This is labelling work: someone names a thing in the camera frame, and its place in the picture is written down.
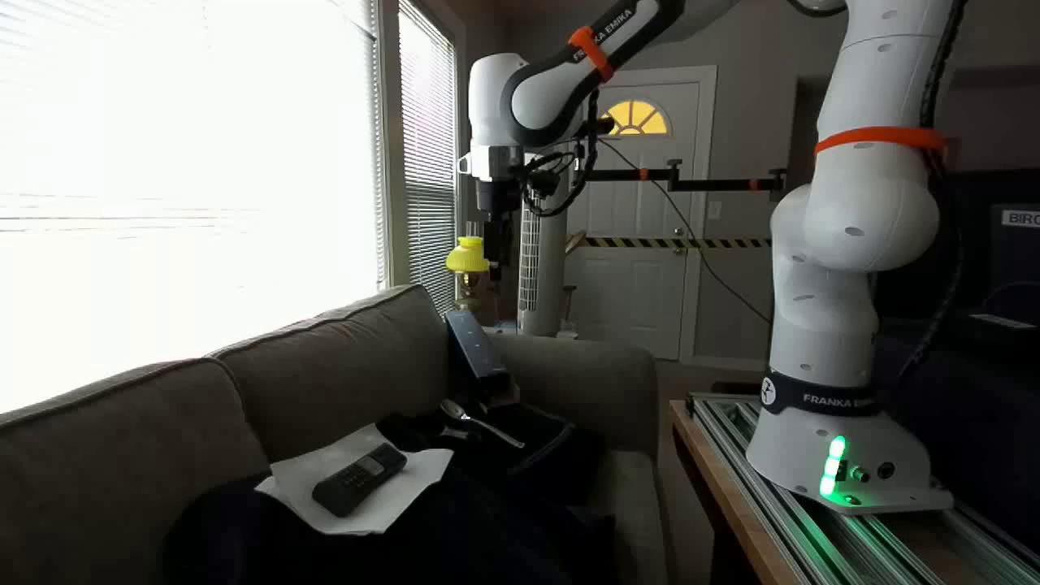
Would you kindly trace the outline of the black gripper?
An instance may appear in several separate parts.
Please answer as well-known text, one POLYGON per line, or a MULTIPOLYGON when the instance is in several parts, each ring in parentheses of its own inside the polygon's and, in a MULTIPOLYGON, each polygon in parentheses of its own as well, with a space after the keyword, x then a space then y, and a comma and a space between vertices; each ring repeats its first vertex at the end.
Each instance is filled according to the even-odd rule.
POLYGON ((478 211, 485 215, 485 257, 503 268, 511 257, 511 221, 520 208, 520 158, 513 145, 478 145, 470 154, 478 211))

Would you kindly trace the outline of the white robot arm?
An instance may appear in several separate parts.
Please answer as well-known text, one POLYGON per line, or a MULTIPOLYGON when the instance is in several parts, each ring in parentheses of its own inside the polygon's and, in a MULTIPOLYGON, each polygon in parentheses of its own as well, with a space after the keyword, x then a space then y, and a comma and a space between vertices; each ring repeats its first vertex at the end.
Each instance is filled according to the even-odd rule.
MULTIPOLYGON (((927 444, 875 389, 871 280, 928 249, 944 141, 927 93, 957 37, 958 0, 804 0, 838 14, 844 39, 815 118, 814 179, 769 215, 775 328, 759 416, 743 460, 769 484, 838 515, 946 511, 927 444)), ((682 20, 687 0, 615 0, 531 63, 492 51, 469 72, 465 176, 524 189, 545 145, 577 131, 582 102, 682 20)))

